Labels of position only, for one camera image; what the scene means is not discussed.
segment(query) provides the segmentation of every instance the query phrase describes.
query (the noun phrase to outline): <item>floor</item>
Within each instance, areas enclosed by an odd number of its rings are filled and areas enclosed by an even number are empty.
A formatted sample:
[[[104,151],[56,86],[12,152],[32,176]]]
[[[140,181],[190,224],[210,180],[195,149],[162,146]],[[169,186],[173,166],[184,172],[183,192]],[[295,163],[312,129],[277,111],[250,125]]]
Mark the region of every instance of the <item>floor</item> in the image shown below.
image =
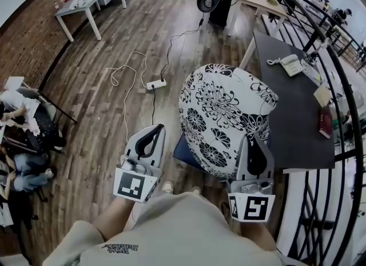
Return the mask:
[[[97,41],[90,25],[86,25],[62,56],[44,89],[79,123],[74,125],[65,117],[60,118],[67,146],[62,154],[52,156],[58,175],[43,189],[48,203],[33,197],[39,221],[33,222],[33,230],[25,240],[35,265],[41,265],[76,220],[93,221],[113,198],[114,169],[126,144],[123,102],[134,72],[124,69],[116,74],[120,85],[113,87],[112,71],[107,68],[123,65],[131,51],[140,51],[148,56],[144,83],[157,80],[166,64],[170,37],[196,29],[202,17],[196,0],[127,0],[127,5],[123,9],[120,1],[112,2],[95,14],[102,40]],[[265,33],[262,20],[254,17],[254,9],[242,6],[231,38],[226,36],[226,29],[222,31],[209,24],[205,15],[198,32],[173,42],[170,65],[164,74],[168,85],[156,90],[154,122],[166,127],[162,183],[172,180],[175,193],[198,185],[202,194],[218,207],[221,200],[227,199],[223,185],[216,179],[172,157],[181,134],[178,98],[184,79],[199,66],[212,62],[238,66],[253,28]],[[132,56],[129,65],[140,72],[144,66],[142,57]],[[248,71],[258,74],[255,58]],[[152,106],[153,93],[143,88],[139,73],[126,100],[129,136],[151,125]],[[274,232],[276,223],[269,227]]]

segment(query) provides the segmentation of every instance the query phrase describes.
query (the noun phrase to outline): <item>telephone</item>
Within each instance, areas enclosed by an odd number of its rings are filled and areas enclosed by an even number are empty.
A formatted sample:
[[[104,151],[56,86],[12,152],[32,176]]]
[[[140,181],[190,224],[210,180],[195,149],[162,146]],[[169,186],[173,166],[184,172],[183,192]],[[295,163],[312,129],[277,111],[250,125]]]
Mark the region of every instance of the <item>telephone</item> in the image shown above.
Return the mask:
[[[267,64],[270,66],[276,63],[280,63],[290,77],[301,73],[305,69],[295,54],[291,54],[288,57],[276,59],[274,61],[270,59],[267,60]]]

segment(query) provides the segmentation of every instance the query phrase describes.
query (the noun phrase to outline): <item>shoe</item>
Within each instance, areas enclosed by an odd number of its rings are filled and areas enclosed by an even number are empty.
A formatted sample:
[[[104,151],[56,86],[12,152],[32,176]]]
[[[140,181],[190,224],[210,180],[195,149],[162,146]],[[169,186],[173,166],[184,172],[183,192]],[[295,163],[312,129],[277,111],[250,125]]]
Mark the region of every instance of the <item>shoe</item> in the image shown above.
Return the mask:
[[[191,192],[195,195],[200,195],[201,194],[201,188],[199,186],[194,186],[191,190]]]
[[[165,183],[163,183],[161,190],[168,194],[173,194],[174,185],[171,181],[166,181]]]
[[[54,177],[54,173],[52,172],[52,169],[47,168],[46,171],[43,173],[48,179],[51,179]]]

